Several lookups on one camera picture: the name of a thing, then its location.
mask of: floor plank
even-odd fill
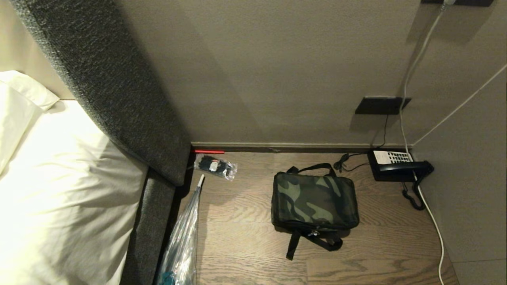
[[[308,261],[308,283],[317,284],[418,284],[439,283],[433,259],[317,259]],[[447,285],[458,284],[447,280]]]
[[[290,234],[271,224],[273,176],[292,166],[333,164],[341,154],[227,153],[238,164],[230,182],[206,175],[197,246],[199,284],[436,284],[440,244],[426,211],[401,195],[400,183],[376,182],[369,166],[339,173],[354,181],[360,224],[335,252],[302,238],[294,260],[285,258]],[[347,167],[367,162],[354,156]],[[195,171],[191,193],[202,171]],[[322,175],[312,170],[308,175]],[[179,211],[191,195],[182,200]],[[446,284],[458,284],[446,255]]]

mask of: green camouflage pouch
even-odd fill
[[[324,176],[298,174],[319,168],[327,168],[329,173]],[[292,232],[286,255],[289,260],[294,257],[301,236],[328,251],[336,251],[343,244],[338,232],[359,224],[354,183],[337,177],[329,163],[279,172],[273,184],[271,222],[275,227]]]

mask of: wall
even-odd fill
[[[8,0],[0,0],[0,72],[17,70],[44,84],[62,99],[73,99]]]
[[[422,182],[461,285],[505,284],[505,70],[414,147],[435,167]]]
[[[417,41],[439,9],[419,0],[117,0],[200,144],[365,146],[383,116],[363,96],[399,95]],[[415,142],[505,63],[506,1],[452,7],[413,75]],[[397,117],[388,144],[402,138]]]

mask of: umbrella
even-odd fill
[[[169,245],[164,252],[156,285],[195,285],[197,251],[197,217],[199,195],[204,175],[201,175],[190,202],[176,221]]]

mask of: bag strap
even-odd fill
[[[287,255],[285,256],[288,260],[292,260],[294,258],[294,253],[296,252],[296,248],[298,247],[299,238],[301,237],[301,235],[302,235],[301,232],[297,230],[292,233],[291,241],[288,243]],[[311,233],[303,236],[309,241],[327,250],[328,252],[337,251],[343,245],[343,240],[338,236],[338,233],[336,233],[335,236],[332,238],[333,244],[323,241]]]
[[[293,166],[289,170],[287,170],[287,173],[298,174],[298,173],[303,172],[303,171],[320,169],[320,168],[329,169],[329,173],[326,174],[326,175],[324,175],[324,176],[336,177],[336,172],[334,171],[333,167],[329,163],[319,163],[319,164],[315,164],[315,165],[310,166],[310,167],[303,168],[301,170],[299,170],[295,166]]]

